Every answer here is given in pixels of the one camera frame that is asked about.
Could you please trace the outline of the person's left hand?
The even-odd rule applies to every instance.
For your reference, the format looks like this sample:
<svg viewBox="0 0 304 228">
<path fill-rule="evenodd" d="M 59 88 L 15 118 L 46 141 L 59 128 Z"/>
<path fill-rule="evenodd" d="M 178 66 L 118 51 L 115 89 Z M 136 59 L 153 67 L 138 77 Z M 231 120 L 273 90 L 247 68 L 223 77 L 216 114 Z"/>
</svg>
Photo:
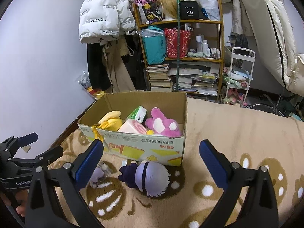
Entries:
<svg viewBox="0 0 304 228">
<path fill-rule="evenodd" d="M 16 212 L 24 217 L 26 215 L 26 205 L 27 205 L 27 199 L 28 199 L 28 190 L 21 190 L 19 192 L 14 193 L 15 199 L 19 206 L 16 207 Z M 5 206 L 11 206 L 10 200 L 7 198 L 7 196 L 1 192 L 1 199 L 3 200 Z"/>
</svg>

